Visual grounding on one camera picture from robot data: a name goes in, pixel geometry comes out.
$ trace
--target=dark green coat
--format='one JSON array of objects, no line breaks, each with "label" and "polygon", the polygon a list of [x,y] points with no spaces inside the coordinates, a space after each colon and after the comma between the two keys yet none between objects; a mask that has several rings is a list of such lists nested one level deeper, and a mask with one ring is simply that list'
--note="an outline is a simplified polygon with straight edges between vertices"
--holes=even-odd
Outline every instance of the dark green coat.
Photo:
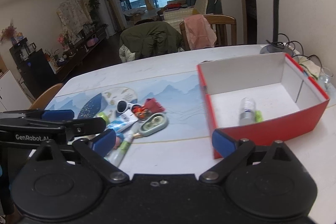
[{"label": "dark green coat", "polygon": [[164,21],[142,23],[124,30],[120,45],[135,52],[135,59],[177,52],[183,48],[182,36]]}]

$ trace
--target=wooden chair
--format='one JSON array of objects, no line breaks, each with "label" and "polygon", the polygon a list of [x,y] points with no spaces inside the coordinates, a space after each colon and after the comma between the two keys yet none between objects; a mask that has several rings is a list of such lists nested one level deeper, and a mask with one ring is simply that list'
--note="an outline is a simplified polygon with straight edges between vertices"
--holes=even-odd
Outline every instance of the wooden chair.
[{"label": "wooden chair", "polygon": [[29,109],[45,109],[62,87],[63,83],[59,83],[48,88],[33,102]]},{"label": "wooden chair", "polygon": [[[231,46],[237,45],[237,28],[236,19],[234,17],[224,15],[205,15],[204,17],[211,25],[211,28],[213,28],[213,25],[216,27],[217,41],[215,46],[227,46],[226,24],[231,25]],[[184,21],[180,23],[180,30],[183,36],[185,50],[190,51]]]}]

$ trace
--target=pink cloth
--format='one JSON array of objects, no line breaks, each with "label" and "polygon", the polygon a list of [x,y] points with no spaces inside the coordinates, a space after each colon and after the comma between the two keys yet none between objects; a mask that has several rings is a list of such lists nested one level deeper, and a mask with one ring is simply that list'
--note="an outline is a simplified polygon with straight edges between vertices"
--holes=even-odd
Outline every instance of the pink cloth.
[{"label": "pink cloth", "polygon": [[185,18],[184,25],[191,50],[215,46],[216,34],[203,15],[193,15]]}]

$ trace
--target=white table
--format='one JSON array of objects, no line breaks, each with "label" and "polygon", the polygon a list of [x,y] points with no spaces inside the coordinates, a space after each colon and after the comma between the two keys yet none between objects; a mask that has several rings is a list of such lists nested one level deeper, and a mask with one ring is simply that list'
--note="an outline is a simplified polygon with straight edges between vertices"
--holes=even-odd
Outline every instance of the white table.
[{"label": "white table", "polygon": [[[57,96],[175,73],[196,70],[205,60],[259,54],[260,45],[208,48],[157,56],[92,71],[69,80]],[[306,167],[318,186],[310,217],[318,224],[336,221],[336,106],[329,104],[316,128],[286,144]],[[219,160],[212,158],[210,138],[132,144],[120,169],[135,173],[201,173]]]}]

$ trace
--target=open cardboard box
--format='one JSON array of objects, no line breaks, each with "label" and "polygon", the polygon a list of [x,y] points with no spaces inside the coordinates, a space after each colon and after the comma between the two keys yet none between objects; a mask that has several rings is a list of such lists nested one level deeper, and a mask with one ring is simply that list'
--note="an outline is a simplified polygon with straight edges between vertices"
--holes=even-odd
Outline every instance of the open cardboard box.
[{"label": "open cardboard box", "polygon": [[[210,135],[216,128],[256,145],[289,140],[312,131],[328,95],[285,53],[244,56],[198,65]],[[239,126],[241,100],[253,98],[263,122]],[[221,157],[214,150],[214,157]]]}]

